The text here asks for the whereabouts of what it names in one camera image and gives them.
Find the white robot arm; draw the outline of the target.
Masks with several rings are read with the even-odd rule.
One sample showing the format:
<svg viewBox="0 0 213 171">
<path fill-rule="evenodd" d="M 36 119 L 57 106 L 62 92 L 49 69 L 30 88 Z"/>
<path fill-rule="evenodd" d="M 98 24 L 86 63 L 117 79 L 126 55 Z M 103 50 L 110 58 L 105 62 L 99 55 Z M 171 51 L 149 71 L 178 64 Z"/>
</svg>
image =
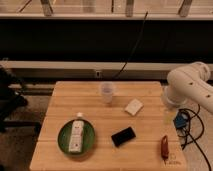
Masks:
<svg viewBox="0 0 213 171">
<path fill-rule="evenodd" d="M 180 66 L 168 73 L 168 85 L 163 88 L 161 95 L 165 105 L 165 124 L 173 122 L 178 110 L 188 99 L 213 115 L 213 86 L 207 83 L 210 76 L 210 68 L 203 62 Z"/>
</svg>

